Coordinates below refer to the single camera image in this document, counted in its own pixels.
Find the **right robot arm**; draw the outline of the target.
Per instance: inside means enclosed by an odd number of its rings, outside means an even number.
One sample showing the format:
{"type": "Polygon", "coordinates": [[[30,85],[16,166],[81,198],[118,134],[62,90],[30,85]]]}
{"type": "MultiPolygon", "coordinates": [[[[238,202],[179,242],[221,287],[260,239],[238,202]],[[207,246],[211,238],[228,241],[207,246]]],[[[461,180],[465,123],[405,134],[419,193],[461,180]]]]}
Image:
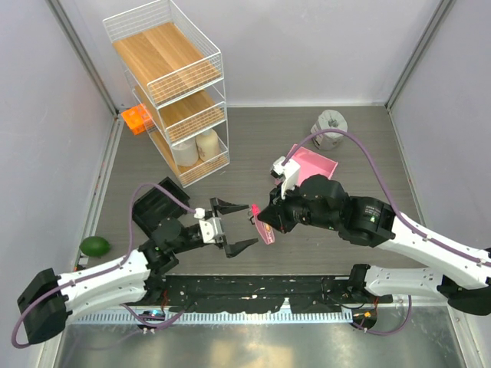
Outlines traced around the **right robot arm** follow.
{"type": "Polygon", "coordinates": [[[325,228],[353,245],[392,251],[423,264],[389,269],[356,264],[347,284],[357,302],[387,294],[444,298],[464,313],[490,313],[490,251],[472,248],[416,223],[372,197],[350,196],[342,185],[322,175],[300,186],[269,194],[258,219],[286,234],[297,224],[325,228]]]}

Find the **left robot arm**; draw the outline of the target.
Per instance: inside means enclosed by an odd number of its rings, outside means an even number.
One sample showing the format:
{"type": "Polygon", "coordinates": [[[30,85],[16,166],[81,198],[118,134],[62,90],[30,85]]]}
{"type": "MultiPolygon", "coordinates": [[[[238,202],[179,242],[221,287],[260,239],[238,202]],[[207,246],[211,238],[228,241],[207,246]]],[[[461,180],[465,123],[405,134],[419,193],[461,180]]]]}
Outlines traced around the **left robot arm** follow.
{"type": "Polygon", "coordinates": [[[226,238],[222,215],[242,211],[245,205],[217,198],[211,204],[210,210],[196,209],[196,224],[191,226],[174,217],[163,219],[146,242],[112,261],[64,274],[51,268],[39,271],[17,299],[21,316],[12,345],[22,349],[44,343],[78,318],[115,305],[159,303],[163,279],[178,265],[179,253],[215,245],[234,258],[257,243],[251,238],[231,244],[226,238]]]}

